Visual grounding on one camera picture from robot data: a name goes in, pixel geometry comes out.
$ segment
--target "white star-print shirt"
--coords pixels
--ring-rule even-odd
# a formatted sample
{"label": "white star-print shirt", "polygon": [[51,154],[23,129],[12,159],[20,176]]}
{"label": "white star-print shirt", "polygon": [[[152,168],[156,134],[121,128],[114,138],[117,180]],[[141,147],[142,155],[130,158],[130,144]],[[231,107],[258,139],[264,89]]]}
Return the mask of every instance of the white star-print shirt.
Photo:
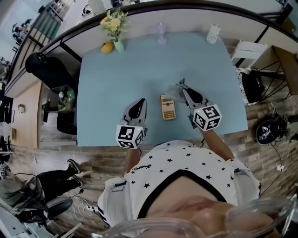
{"label": "white star-print shirt", "polygon": [[182,140],[156,146],[126,173],[109,179],[98,199],[98,209],[110,226],[145,218],[158,195],[185,176],[232,205],[257,199],[260,183],[239,160],[225,161],[213,151]]}

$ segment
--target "sneaker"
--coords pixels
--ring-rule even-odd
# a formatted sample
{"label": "sneaker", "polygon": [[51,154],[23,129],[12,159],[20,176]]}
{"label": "sneaker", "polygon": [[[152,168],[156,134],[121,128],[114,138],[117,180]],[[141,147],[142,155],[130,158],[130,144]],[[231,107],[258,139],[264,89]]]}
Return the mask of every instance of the sneaker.
{"label": "sneaker", "polygon": [[73,177],[72,180],[75,180],[78,182],[78,184],[79,184],[78,187],[84,186],[84,183],[82,181],[80,181],[77,177]]}
{"label": "sneaker", "polygon": [[77,163],[73,159],[69,159],[67,163],[70,168],[73,168],[75,170],[75,174],[81,173]]}

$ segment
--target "flower vase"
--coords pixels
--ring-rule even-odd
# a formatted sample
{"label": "flower vase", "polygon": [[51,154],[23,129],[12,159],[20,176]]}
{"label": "flower vase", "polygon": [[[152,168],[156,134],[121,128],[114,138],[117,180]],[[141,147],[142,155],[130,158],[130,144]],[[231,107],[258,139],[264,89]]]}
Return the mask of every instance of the flower vase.
{"label": "flower vase", "polygon": [[120,53],[123,53],[125,51],[124,46],[120,40],[114,41],[114,45],[117,51],[119,51]]}

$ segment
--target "light blue table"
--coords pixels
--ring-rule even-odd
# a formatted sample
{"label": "light blue table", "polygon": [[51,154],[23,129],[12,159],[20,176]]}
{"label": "light blue table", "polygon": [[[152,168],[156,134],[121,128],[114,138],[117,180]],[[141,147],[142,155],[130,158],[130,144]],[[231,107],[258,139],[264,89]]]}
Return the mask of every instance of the light blue table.
{"label": "light blue table", "polygon": [[175,120],[162,117],[160,95],[182,78],[218,105],[223,115],[218,134],[247,130],[240,88],[223,42],[211,45],[198,33],[166,37],[164,46],[157,44],[156,36],[146,36],[125,41],[125,53],[102,54],[95,49],[84,55],[77,100],[78,146],[117,145],[116,126],[123,111],[139,98],[148,103],[143,143],[201,138],[192,129],[186,105],[175,104]]}

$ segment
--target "white bottle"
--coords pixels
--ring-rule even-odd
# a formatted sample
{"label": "white bottle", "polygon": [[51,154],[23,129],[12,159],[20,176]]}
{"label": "white bottle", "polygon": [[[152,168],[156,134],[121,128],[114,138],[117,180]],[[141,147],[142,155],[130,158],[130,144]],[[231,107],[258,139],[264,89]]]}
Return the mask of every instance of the white bottle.
{"label": "white bottle", "polygon": [[221,33],[222,29],[219,27],[218,24],[214,24],[209,32],[208,32],[208,35],[207,35],[207,41],[210,43],[210,44],[215,44],[217,42],[217,39],[219,38],[220,36],[220,33]]}

